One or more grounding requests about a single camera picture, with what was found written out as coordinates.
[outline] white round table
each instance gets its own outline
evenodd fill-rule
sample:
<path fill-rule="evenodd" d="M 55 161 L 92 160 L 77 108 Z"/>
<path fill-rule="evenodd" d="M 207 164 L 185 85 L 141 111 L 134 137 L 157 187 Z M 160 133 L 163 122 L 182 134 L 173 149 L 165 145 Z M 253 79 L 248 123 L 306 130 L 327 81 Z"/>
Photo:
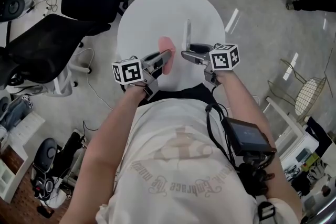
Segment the white round table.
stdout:
<path fill-rule="evenodd" d="M 156 52 L 158 39 L 170 37 L 176 46 L 174 65 L 158 78 L 160 90 L 180 91 L 204 81 L 205 66 L 181 56 L 184 23 L 191 20 L 191 42 L 225 43 L 222 19 L 208 0 L 135 0 L 125 11 L 118 29 L 118 54 L 139 59 Z"/>

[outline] white t-shirt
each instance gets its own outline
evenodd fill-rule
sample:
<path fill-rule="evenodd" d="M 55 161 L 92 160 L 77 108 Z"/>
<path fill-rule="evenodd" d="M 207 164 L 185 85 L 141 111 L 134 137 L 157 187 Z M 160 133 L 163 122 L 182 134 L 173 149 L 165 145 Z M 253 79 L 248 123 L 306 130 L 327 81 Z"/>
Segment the white t-shirt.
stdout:
<path fill-rule="evenodd" d="M 259 223 L 256 200 L 208 136 L 205 107 L 166 99 L 138 108 L 114 195 L 100 207 L 98 224 Z M 212 110 L 210 118 L 224 146 L 218 113 Z M 284 201 L 269 202 L 278 224 L 298 223 Z"/>

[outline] gray floor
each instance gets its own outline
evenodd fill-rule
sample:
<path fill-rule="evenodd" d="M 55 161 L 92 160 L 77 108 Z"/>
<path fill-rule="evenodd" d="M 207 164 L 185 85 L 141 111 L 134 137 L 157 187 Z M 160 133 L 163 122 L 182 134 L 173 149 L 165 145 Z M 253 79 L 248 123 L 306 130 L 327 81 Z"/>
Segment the gray floor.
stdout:
<path fill-rule="evenodd" d="M 294 12 L 285 9 L 286 0 L 209 0 L 220 14 L 224 26 L 229 22 L 235 8 L 239 10 L 232 27 L 227 34 L 227 42 L 239 45 L 241 63 L 235 69 L 249 91 L 260 97 L 261 106 L 269 95 L 267 80 L 276 80 L 285 73 L 285 66 L 280 58 L 291 61 L 295 52 L 299 54 L 296 69 L 305 77 L 323 77 L 331 48 L 334 45 L 336 31 L 336 17 L 325 12 Z M 23 32 L 35 22 L 37 17 L 27 15 L 13 23 L 12 38 Z M 93 47 L 96 51 L 92 63 L 92 74 L 89 80 L 98 95 L 113 107 L 121 97 L 119 85 L 114 82 L 111 70 L 117 47 L 117 30 L 120 18 L 112 24 L 111 30 L 101 35 L 86 38 L 86 47 Z M 91 57 L 91 52 L 85 52 L 85 63 Z M 334 74 L 336 56 L 332 55 L 328 69 L 328 79 L 333 93 L 336 95 L 336 77 Z M 75 74 L 79 87 L 66 98 L 50 98 L 45 96 L 33 97 L 35 110 L 47 120 L 46 132 L 63 143 L 74 128 L 81 130 L 85 120 L 91 129 L 97 128 L 108 115 L 110 109 L 100 101 L 88 87 L 85 74 Z M 298 93 L 300 84 L 293 79 L 280 84 L 292 93 Z M 227 102 L 220 96 L 218 89 L 215 96 Z M 328 85 L 312 111 L 312 114 L 326 128 L 335 130 L 336 98 L 331 97 Z M 288 112 L 291 107 L 281 104 Z"/>

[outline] small monitor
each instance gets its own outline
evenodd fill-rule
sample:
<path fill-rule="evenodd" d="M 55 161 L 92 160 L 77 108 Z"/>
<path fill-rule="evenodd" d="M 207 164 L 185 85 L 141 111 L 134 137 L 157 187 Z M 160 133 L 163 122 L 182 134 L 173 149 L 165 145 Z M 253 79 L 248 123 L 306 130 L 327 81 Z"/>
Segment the small monitor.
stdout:
<path fill-rule="evenodd" d="M 244 156 L 247 152 L 265 155 L 276 152 L 257 125 L 231 118 L 224 118 L 222 125 L 236 156 Z"/>

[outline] graphic print on shirt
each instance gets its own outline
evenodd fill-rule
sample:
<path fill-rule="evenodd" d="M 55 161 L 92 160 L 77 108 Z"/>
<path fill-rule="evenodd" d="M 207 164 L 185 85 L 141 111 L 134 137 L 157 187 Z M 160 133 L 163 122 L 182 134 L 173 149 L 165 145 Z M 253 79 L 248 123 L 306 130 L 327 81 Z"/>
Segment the graphic print on shirt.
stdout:
<path fill-rule="evenodd" d="M 178 159 L 180 162 L 186 159 L 211 158 L 212 154 L 211 146 L 193 139 L 192 133 L 186 132 L 186 126 L 183 126 L 176 129 L 176 137 L 168 140 L 161 149 L 154 153 L 153 160 L 176 162 Z M 225 164 L 213 176 L 196 178 L 191 184 L 185 184 L 185 182 L 170 182 L 164 175 L 154 175 L 141 161 L 133 162 L 130 169 L 138 172 L 149 184 L 148 192 L 151 194 L 166 197 L 168 193 L 171 195 L 180 193 L 204 198 L 220 193 L 222 191 L 220 185 L 223 185 L 225 178 L 234 171 L 230 165 Z"/>

